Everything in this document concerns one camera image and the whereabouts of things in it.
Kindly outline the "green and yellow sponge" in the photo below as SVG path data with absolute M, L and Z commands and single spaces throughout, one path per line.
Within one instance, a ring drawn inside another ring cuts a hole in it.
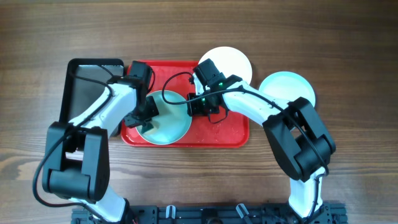
M 142 125 L 141 133 L 144 134 L 152 129 L 154 129 L 154 125 L 151 122 L 146 122 Z

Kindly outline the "light blue plate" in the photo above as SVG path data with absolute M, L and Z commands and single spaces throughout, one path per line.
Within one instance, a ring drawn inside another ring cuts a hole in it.
M 143 126 L 136 128 L 140 137 L 151 144 L 165 146 L 177 142 L 186 135 L 192 123 L 192 117 L 187 113 L 187 105 L 171 105 L 166 103 L 162 97 L 162 91 L 149 94 L 159 111 L 159 115 L 153 117 L 149 124 L 153 128 L 143 132 Z
M 313 87 L 304 77 L 294 72 L 281 71 L 269 75 L 262 81 L 259 91 L 289 101 L 303 97 L 316 107 L 317 99 Z

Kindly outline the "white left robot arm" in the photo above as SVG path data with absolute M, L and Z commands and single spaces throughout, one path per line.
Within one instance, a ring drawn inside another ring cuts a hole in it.
M 38 202 L 52 206 L 38 194 L 41 175 L 45 192 L 66 199 L 68 207 L 83 207 L 95 222 L 134 223 L 136 217 L 128 200 L 109 186 L 108 140 L 122 119 L 144 111 L 151 76 L 113 76 L 100 83 L 104 86 L 102 95 L 82 114 L 67 123 L 50 125 L 45 155 L 32 184 Z

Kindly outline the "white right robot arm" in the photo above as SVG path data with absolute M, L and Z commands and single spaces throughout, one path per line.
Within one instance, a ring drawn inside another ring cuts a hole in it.
M 312 222 L 323 205 L 322 180 L 336 145 L 311 102 L 302 96 L 269 96 L 236 75 L 192 75 L 188 80 L 201 89 L 190 105 L 222 106 L 263 127 L 278 165 L 290 178 L 289 207 L 300 222 Z

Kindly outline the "black water tray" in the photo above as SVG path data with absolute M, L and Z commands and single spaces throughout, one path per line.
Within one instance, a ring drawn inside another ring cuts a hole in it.
M 104 92 L 104 86 L 73 78 L 71 74 L 100 82 L 112 75 L 124 75 L 124 62 L 118 58 L 74 58 L 69 61 L 59 122 L 67 123 L 82 114 Z

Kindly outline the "white plate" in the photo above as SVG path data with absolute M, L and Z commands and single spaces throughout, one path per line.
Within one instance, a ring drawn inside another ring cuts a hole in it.
M 248 85 L 252 81 L 252 65 L 247 56 L 242 51 L 233 47 L 216 47 L 207 51 L 199 60 L 199 63 L 210 59 L 215 67 L 223 73 L 225 78 L 236 75 L 242 78 Z

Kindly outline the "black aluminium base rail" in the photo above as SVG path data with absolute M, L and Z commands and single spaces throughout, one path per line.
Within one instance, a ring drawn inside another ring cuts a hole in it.
M 132 206 L 134 219 L 132 223 L 326 223 L 348 224 L 345 204 L 328 203 L 321 205 L 313 216 L 306 221 L 300 218 L 287 203 L 265 203 L 261 206 L 218 207 L 167 207 Z

